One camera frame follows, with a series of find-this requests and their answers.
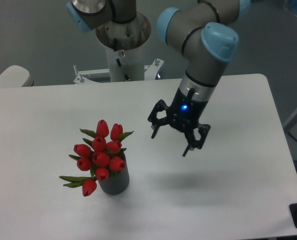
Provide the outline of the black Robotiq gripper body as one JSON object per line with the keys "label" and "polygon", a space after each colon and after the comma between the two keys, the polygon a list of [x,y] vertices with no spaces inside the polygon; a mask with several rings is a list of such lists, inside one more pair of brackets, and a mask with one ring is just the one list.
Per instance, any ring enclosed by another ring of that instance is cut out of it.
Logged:
{"label": "black Robotiq gripper body", "polygon": [[187,95],[178,88],[174,99],[167,109],[168,124],[182,133],[192,132],[199,125],[199,119],[208,101],[194,100],[196,93],[192,87]]}

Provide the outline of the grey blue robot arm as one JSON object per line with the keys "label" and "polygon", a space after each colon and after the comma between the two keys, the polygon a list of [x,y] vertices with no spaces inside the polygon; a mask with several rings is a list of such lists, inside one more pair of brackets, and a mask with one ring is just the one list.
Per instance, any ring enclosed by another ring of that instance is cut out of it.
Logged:
{"label": "grey blue robot arm", "polygon": [[[171,105],[159,100],[148,121],[154,132],[171,126],[185,135],[187,150],[201,149],[210,126],[199,119],[239,45],[230,24],[245,16],[249,0],[200,0],[188,11],[165,9],[156,21],[160,39],[188,60]],[[134,0],[71,0],[66,4],[82,32],[95,31],[106,51],[112,82],[144,80],[142,46],[151,35],[149,20]]]}

